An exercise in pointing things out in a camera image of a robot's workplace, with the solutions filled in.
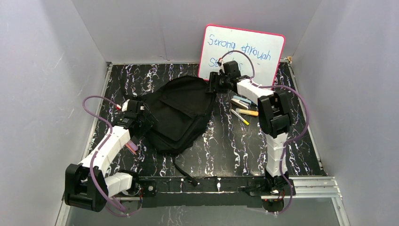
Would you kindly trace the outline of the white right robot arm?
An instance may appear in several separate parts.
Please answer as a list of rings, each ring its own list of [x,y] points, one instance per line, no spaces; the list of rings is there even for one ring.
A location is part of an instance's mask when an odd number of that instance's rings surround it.
[[[238,63],[219,63],[220,70],[209,76],[209,92],[226,93],[229,90],[244,96],[256,104],[259,126],[266,135],[267,163],[265,170],[265,190],[277,195],[287,184],[285,142],[292,125],[287,96],[281,91],[271,91],[254,83],[247,75],[242,75]]]

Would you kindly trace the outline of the black backpack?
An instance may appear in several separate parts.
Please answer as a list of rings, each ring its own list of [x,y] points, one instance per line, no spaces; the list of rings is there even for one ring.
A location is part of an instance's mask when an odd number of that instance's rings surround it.
[[[193,76],[175,78],[152,93],[137,96],[157,120],[144,138],[175,163],[176,156],[207,130],[215,98],[208,82]]]

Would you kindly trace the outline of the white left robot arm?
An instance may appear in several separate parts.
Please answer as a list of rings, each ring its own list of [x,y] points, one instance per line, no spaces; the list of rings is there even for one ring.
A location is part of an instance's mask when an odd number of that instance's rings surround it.
[[[132,172],[122,171],[109,177],[106,172],[124,147],[136,154],[138,147],[132,138],[144,135],[157,119],[143,101],[127,100],[122,105],[113,101],[110,103],[121,112],[114,122],[86,111],[105,122],[108,130],[87,157],[66,168],[64,202],[69,206],[100,212],[110,204],[120,212],[125,212],[125,207],[115,195],[124,191],[129,196],[135,196],[140,192],[141,184],[134,179]]]

